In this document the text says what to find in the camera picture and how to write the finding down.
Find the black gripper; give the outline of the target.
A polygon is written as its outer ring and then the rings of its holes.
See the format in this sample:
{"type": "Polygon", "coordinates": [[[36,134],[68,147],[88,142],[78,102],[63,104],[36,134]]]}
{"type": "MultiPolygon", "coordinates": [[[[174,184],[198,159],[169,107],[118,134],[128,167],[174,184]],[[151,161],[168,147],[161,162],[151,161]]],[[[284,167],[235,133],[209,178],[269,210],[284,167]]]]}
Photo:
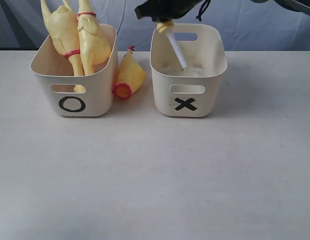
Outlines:
{"type": "Polygon", "coordinates": [[[147,0],[135,7],[137,19],[151,18],[152,21],[180,19],[190,12],[201,0],[147,0]]]}

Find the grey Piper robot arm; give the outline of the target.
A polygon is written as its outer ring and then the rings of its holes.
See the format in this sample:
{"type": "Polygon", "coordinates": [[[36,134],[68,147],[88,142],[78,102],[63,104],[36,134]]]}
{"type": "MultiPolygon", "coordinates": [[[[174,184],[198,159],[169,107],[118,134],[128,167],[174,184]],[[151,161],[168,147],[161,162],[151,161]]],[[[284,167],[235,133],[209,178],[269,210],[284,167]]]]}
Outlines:
{"type": "MultiPolygon", "coordinates": [[[[164,23],[180,19],[200,5],[196,19],[202,21],[202,16],[210,3],[209,0],[147,0],[135,7],[134,11],[137,19],[150,17],[153,22],[164,23]]],[[[277,0],[276,3],[289,11],[310,16],[310,0],[277,0]]]]}

